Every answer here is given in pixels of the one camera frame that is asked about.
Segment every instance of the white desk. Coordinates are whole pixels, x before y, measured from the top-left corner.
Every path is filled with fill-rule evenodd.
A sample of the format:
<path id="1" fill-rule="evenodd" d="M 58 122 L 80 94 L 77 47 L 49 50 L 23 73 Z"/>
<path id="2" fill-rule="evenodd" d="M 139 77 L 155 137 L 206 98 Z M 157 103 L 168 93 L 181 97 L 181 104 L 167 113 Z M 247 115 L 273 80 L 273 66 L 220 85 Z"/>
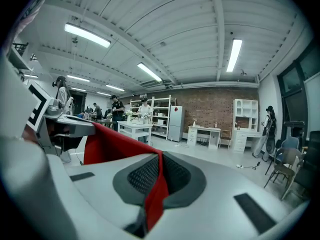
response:
<path id="1" fill-rule="evenodd" d="M 261 132 L 251 130 L 233 130 L 231 137 L 231 148 L 234 152 L 244 153 L 246 147 L 251 147 L 253 152 L 257 142 L 261 137 Z M 249 145 L 248 138 L 252 138 L 251 145 Z"/>
<path id="2" fill-rule="evenodd" d="M 139 137 L 149 136 L 148 145 L 151 146 L 151 128 L 152 124 L 135 124 L 128 121 L 118 121 L 118 133 L 129 135 L 132 139 L 138 140 Z"/>
<path id="3" fill-rule="evenodd" d="M 221 129 L 219 128 L 211 128 L 211 127 L 203 127 L 203 126 L 189 126 L 188 132 L 188 142 L 189 146 L 195 146 L 197 143 L 197 135 L 198 131 L 208 131 L 210 132 L 210 139 L 209 139 L 209 149 L 218 149 L 218 143 L 220 139 L 220 132 Z"/>

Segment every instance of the white wall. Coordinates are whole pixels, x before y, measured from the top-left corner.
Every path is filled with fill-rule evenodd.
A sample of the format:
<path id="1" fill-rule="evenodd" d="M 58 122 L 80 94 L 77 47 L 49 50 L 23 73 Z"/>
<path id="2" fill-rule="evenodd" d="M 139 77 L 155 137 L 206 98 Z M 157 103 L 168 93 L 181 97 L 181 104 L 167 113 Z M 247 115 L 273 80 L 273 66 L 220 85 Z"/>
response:
<path id="1" fill-rule="evenodd" d="M 38 85 L 41 86 L 42 89 L 44 89 L 50 96 L 56 97 L 58 88 L 52 87 L 52 80 L 49 77 L 49 79 L 45 80 L 46 77 L 40 77 L 40 78 L 31 78 L 30 81 L 36 82 Z M 23 82 L 24 84 L 27 84 L 28 77 L 26 77 L 26 80 Z"/>
<path id="2" fill-rule="evenodd" d="M 88 106 L 89 108 L 95 110 L 94 103 L 100 106 L 103 116 L 105 115 L 106 110 L 111 109 L 112 107 L 112 103 L 110 101 L 109 96 L 101 96 L 88 93 L 85 98 L 84 109 L 86 110 Z"/>
<path id="3" fill-rule="evenodd" d="M 259 131 L 262 132 L 261 121 L 266 117 L 266 109 L 272 106 L 276 118 L 276 135 L 275 141 L 281 139 L 282 124 L 283 124 L 283 111 L 280 87 L 278 79 L 275 75 L 268 75 L 261 83 L 258 89 L 259 93 Z"/>
<path id="4" fill-rule="evenodd" d="M 304 87 L 308 104 L 308 140 L 311 131 L 320 131 L 320 72 L 304 81 Z"/>
<path id="5" fill-rule="evenodd" d="M 264 120 L 266 116 L 266 108 L 268 106 L 273 106 L 277 121 L 277 132 L 275 136 L 276 141 L 281 138 L 283 125 L 282 99 L 277 76 L 286 70 L 287 67 L 290 66 L 291 63 L 300 56 L 300 54 L 312 41 L 313 36 L 314 35 L 310 26 L 306 24 L 297 41 L 288 51 L 288 53 L 282 58 L 282 60 L 271 70 L 271 72 L 263 72 L 261 74 L 262 80 L 258 89 L 260 102 L 259 125 L 261 126 L 261 121 Z"/>

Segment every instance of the person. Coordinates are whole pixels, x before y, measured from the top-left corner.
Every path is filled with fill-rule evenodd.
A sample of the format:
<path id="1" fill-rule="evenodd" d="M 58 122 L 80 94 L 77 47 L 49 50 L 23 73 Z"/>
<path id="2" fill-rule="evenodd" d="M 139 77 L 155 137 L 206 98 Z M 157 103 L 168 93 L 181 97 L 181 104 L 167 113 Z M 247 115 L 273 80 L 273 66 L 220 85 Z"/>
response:
<path id="1" fill-rule="evenodd" d="M 97 120 L 101 120 L 102 119 L 102 111 L 99 105 L 97 105 L 97 103 L 93 103 L 93 105 L 95 106 L 95 109 L 92 113 L 90 113 L 91 115 L 93 113 L 96 113 L 96 119 Z"/>
<path id="2" fill-rule="evenodd" d="M 121 100 L 117 98 L 116 95 L 112 95 L 110 100 L 113 101 L 112 104 L 112 121 L 114 121 L 113 129 L 118 131 L 118 121 L 122 121 L 122 116 L 125 111 L 125 106 Z"/>
<path id="3" fill-rule="evenodd" d="M 277 119 L 275 116 L 274 108 L 272 106 L 268 106 L 268 108 L 266 109 L 266 112 L 267 112 L 267 115 L 265 116 L 264 121 L 261 122 L 261 124 L 263 125 L 262 136 L 259 139 L 259 142 L 256 145 L 254 152 L 252 153 L 252 156 L 255 158 L 258 158 L 258 155 L 261 153 L 268 139 L 268 136 L 274 135 L 277 129 Z"/>
<path id="4" fill-rule="evenodd" d="M 56 93 L 55 99 L 60 100 L 62 113 L 70 115 L 70 106 L 71 106 L 72 97 L 66 83 L 66 78 L 62 75 L 58 76 L 56 81 L 52 83 L 52 86 L 58 87 L 58 91 Z M 62 163 L 70 163 L 71 156 L 69 154 L 69 151 L 68 150 L 63 151 L 60 155 L 60 159 Z"/>
<path id="5" fill-rule="evenodd" d="M 84 118 L 85 116 L 85 112 L 82 111 L 80 114 L 77 115 L 78 118 Z"/>
<path id="6" fill-rule="evenodd" d="M 150 123 L 150 119 L 152 117 L 152 108 L 151 106 L 148 105 L 147 97 L 143 97 L 141 101 L 142 101 L 142 106 L 139 107 L 138 112 L 141 114 L 141 117 L 144 119 L 144 123 L 148 124 Z M 143 143 L 148 143 L 147 139 L 148 139 L 148 136 L 142 136 L 138 138 L 138 140 Z"/>
<path id="7" fill-rule="evenodd" d="M 55 99 L 60 100 L 62 113 L 69 115 L 72 97 L 66 83 L 66 78 L 60 75 L 52 85 L 58 87 Z"/>

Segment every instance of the window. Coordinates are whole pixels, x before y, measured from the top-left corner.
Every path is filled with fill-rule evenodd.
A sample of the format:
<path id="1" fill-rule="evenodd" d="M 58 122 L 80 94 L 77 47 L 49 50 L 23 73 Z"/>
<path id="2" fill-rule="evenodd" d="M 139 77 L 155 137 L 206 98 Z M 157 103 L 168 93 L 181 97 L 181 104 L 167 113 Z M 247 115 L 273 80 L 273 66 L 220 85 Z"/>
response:
<path id="1" fill-rule="evenodd" d="M 315 46 L 300 62 L 305 80 L 320 72 L 320 48 Z"/>
<path id="2" fill-rule="evenodd" d="M 300 79 L 296 68 L 292 68 L 283 77 L 284 92 L 300 89 Z"/>
<path id="3" fill-rule="evenodd" d="M 290 122 L 305 122 L 305 97 L 302 91 L 284 98 Z"/>

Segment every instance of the white floor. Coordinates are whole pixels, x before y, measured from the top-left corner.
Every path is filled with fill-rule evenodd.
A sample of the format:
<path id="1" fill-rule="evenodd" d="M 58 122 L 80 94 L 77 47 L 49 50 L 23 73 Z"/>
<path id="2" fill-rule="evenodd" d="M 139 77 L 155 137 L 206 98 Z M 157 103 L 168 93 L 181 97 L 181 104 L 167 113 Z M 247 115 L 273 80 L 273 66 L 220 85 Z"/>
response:
<path id="1" fill-rule="evenodd" d="M 82 162 L 84 160 L 84 149 L 86 140 L 87 138 L 84 137 L 77 149 L 71 149 L 69 151 L 72 161 L 70 163 L 65 163 L 65 167 L 80 166 L 80 160 Z M 184 154 L 186 156 L 191 156 L 198 159 L 206 160 L 208 162 L 218 163 L 231 167 L 248 177 L 251 181 L 253 181 L 261 188 L 265 186 L 271 172 L 273 171 L 273 165 L 271 165 L 267 175 L 265 175 L 270 161 L 264 162 L 263 160 L 261 160 L 261 163 L 256 168 L 256 170 L 253 170 L 252 168 L 237 168 L 236 165 L 242 165 L 244 167 L 254 167 L 260 161 L 260 159 L 254 158 L 251 155 L 252 152 L 250 150 L 246 150 L 243 154 L 241 154 L 232 152 L 231 149 L 228 150 L 227 146 L 223 145 L 218 150 L 208 149 L 207 146 L 203 145 L 189 147 L 186 140 L 182 140 L 181 142 L 177 143 L 156 136 L 151 137 L 151 144 L 154 148 L 159 150 L 176 152 Z M 280 199 L 286 185 L 286 180 L 283 181 L 282 179 L 283 177 L 279 176 L 274 183 L 273 181 L 269 181 L 265 190 Z M 297 191 L 300 191 L 299 186 L 293 185 L 292 187 Z M 302 201 L 296 195 L 291 193 L 287 195 L 282 203 L 290 212 L 299 204 L 301 204 Z"/>

